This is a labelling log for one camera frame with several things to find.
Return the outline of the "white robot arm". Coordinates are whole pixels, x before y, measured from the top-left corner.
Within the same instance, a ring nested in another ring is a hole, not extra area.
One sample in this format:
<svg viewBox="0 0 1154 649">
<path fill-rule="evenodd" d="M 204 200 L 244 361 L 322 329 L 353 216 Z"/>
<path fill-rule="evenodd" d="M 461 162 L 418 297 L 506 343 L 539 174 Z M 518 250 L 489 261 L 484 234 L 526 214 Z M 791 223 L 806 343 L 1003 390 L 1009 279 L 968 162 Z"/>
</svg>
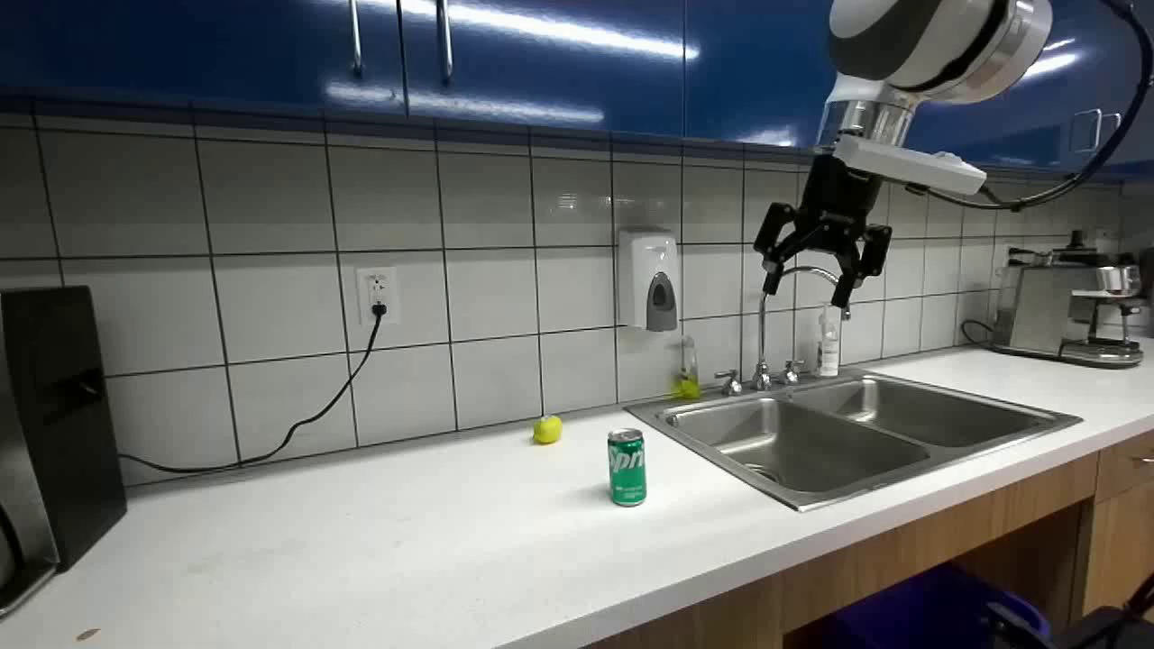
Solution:
<svg viewBox="0 0 1154 649">
<path fill-rule="evenodd" d="M 761 293 L 779 293 L 797 253 L 829 253 L 840 266 L 833 307 L 848 307 L 886 261 L 892 230 L 868 228 L 882 182 L 981 195 L 984 171 L 908 148 L 908 128 L 922 104 L 981 104 L 1021 83 L 1050 29 L 1050 0 L 833 0 L 837 80 L 801 202 L 770 202 L 752 237 Z"/>
</svg>

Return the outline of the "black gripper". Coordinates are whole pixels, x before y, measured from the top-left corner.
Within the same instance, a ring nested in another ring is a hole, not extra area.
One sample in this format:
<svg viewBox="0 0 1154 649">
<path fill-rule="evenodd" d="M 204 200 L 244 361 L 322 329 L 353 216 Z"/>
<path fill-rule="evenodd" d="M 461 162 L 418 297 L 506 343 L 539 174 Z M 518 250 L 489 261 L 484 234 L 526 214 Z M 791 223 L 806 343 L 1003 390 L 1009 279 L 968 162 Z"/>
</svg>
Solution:
<svg viewBox="0 0 1154 649">
<path fill-rule="evenodd" d="M 871 228 L 868 214 L 880 200 L 880 176 L 849 171 L 837 156 L 815 156 L 801 207 L 770 202 L 761 230 L 752 234 L 752 253 L 761 255 L 765 284 L 776 288 L 787 273 L 782 241 L 797 234 L 806 250 L 833 247 L 840 279 L 833 284 L 833 305 L 848 307 L 849 293 L 876 279 L 886 265 L 892 230 Z"/>
</svg>

